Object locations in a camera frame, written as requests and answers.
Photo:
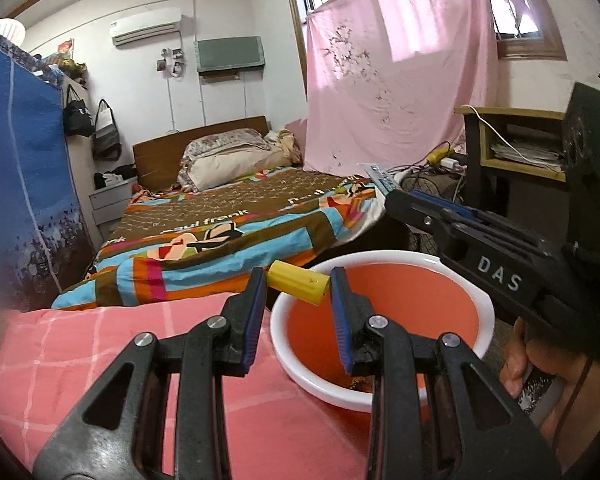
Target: colorful striped bedding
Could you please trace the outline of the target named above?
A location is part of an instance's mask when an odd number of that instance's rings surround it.
[[[376,200],[366,178],[297,168],[200,193],[139,193],[87,279],[52,308],[85,310],[240,292],[253,267],[302,266],[350,238]]]

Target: human hand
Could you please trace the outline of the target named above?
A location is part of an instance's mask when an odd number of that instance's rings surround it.
[[[529,362],[539,370],[565,380],[562,397],[539,428],[551,444],[558,422],[587,363],[587,357],[556,348],[538,339],[529,341],[525,347],[524,333],[525,323],[519,318],[505,348],[505,364],[500,372],[500,382],[517,399],[522,393],[523,377]],[[554,447],[562,465],[569,467],[576,462],[599,430],[600,363],[594,362],[557,435],[558,441]]]

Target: pink plaid blanket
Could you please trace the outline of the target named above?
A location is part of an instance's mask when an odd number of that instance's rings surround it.
[[[0,350],[0,436],[31,469],[58,424],[135,334],[150,331],[164,338],[188,332],[218,314],[228,296],[136,308],[13,313]],[[250,374],[224,380],[234,478],[364,478],[365,420],[315,399],[291,381],[275,357],[268,327],[266,316]],[[175,401],[172,387],[164,446],[168,474],[173,474]]]

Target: air conditioner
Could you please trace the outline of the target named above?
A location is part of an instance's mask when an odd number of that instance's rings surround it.
[[[182,12],[180,9],[158,9],[120,18],[111,23],[109,33],[115,46],[132,41],[144,40],[152,36],[169,34],[180,30]]]

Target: wooden desk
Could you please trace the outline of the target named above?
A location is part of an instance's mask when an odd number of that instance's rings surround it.
[[[564,119],[564,114],[561,112],[524,108],[476,107],[476,109],[480,116],[505,138],[507,138],[507,125],[515,124],[555,135],[555,142],[560,141]],[[497,137],[493,131],[478,119],[472,108],[462,106],[456,108],[455,112],[464,115],[468,155],[465,201],[468,206],[487,209],[506,216],[511,179],[530,180],[542,186],[567,189],[565,175],[561,171],[495,158],[490,148],[491,140]],[[494,187],[491,185],[490,177],[495,178]]]

